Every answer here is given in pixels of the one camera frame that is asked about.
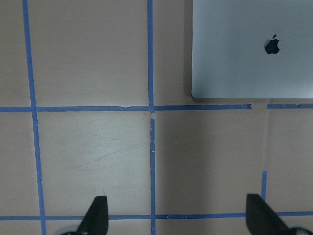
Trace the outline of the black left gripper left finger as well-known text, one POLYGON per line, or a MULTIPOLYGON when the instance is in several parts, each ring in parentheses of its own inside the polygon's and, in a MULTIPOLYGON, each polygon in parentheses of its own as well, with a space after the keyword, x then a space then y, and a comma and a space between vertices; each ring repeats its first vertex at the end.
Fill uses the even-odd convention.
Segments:
POLYGON ((108 201, 96 196, 76 233, 79 235, 106 235, 108 232, 108 201))

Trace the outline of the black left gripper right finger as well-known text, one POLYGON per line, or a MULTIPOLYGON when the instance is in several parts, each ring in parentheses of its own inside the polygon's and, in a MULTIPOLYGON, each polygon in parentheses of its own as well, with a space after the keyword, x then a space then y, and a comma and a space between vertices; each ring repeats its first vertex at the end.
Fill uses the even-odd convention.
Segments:
POLYGON ((246 195, 246 227, 251 235, 311 235, 299 226, 289 227, 258 194, 246 195))

